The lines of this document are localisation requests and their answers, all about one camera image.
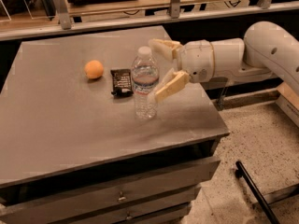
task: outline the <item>speckled floor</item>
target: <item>speckled floor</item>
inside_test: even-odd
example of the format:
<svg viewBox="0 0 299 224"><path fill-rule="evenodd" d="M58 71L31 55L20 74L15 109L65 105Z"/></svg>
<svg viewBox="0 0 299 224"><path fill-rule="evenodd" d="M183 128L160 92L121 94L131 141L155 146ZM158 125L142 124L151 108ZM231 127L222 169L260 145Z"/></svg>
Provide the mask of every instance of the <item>speckled floor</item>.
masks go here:
<svg viewBox="0 0 299 224"><path fill-rule="evenodd" d="M231 134L215 155L221 164L212 180L202 183L191 212L167 224L267 224L243 178L235 178L241 160L265 195L299 183L299 128L275 104L272 91L226 98L221 116ZM281 224L299 223L299 196L274 203Z"/></svg>

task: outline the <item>orange fruit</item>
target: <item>orange fruit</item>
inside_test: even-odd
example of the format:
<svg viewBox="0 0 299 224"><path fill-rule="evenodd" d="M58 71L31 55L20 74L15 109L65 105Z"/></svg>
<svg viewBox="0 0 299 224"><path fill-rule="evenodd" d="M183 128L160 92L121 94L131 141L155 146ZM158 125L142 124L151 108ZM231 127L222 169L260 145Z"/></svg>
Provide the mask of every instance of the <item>orange fruit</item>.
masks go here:
<svg viewBox="0 0 299 224"><path fill-rule="evenodd" d="M85 64L84 71L87 78L95 79L104 74L104 66L99 61L92 60Z"/></svg>

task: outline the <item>clear plastic bottle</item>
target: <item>clear plastic bottle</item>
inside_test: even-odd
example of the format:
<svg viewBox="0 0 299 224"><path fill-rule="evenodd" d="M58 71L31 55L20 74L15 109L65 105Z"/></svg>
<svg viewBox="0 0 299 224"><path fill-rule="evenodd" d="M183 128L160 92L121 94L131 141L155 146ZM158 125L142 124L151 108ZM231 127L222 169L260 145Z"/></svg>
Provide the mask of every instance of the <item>clear plastic bottle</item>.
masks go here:
<svg viewBox="0 0 299 224"><path fill-rule="evenodd" d="M159 83L159 68L149 47L141 47L131 67L135 112L141 119L151 119L157 113L157 105L148 103L148 94Z"/></svg>

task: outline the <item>bottle cap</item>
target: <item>bottle cap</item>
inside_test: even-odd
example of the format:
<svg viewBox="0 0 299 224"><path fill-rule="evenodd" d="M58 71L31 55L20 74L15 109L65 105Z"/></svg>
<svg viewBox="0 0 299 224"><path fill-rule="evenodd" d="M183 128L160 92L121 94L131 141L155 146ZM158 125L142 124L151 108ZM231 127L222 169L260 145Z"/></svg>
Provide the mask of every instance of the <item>bottle cap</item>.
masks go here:
<svg viewBox="0 0 299 224"><path fill-rule="evenodd" d="M150 47L141 47L138 49L138 57L142 59L147 59L151 56Z"/></svg>

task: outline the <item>black pole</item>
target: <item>black pole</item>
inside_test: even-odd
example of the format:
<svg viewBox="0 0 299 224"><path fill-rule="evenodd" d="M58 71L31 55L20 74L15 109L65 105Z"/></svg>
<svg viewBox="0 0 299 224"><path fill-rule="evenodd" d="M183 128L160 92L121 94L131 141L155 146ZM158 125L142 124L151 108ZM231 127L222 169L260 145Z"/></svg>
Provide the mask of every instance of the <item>black pole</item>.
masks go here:
<svg viewBox="0 0 299 224"><path fill-rule="evenodd" d="M261 208L263 209L263 211L265 212L265 214L267 215L268 219L270 220L270 222L272 224L279 224L279 221L277 219L277 217L274 215L274 213L272 212L270 206L268 205L267 201L264 199L263 195L261 194L261 192L258 190L258 188L255 186L253 180L251 179L250 175L247 173L245 167L243 166L241 161L237 161L235 163L235 165L237 166L238 170L237 172L240 172L239 174L236 174L237 177L241 177L243 176L245 181L247 182L247 184L249 185L252 193L254 194L255 198L257 199L257 201L259 202Z"/></svg>

